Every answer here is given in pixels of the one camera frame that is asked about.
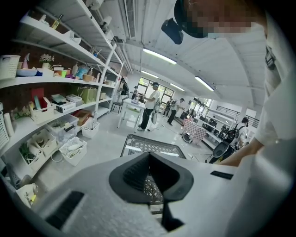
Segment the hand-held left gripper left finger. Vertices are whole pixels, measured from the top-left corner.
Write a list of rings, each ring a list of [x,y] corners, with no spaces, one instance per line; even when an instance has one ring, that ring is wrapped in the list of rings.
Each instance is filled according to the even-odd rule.
[[[149,158],[150,154],[144,152],[111,171],[110,187],[122,200],[132,204],[150,203],[150,197],[144,192]]]

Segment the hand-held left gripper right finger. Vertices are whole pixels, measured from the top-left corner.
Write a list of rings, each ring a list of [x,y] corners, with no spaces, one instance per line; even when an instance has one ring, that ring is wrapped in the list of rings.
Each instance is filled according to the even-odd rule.
[[[184,223],[173,217],[169,203],[180,201],[188,194],[193,186],[193,175],[154,152],[149,153],[149,172],[163,196],[161,225],[167,231],[173,231]]]

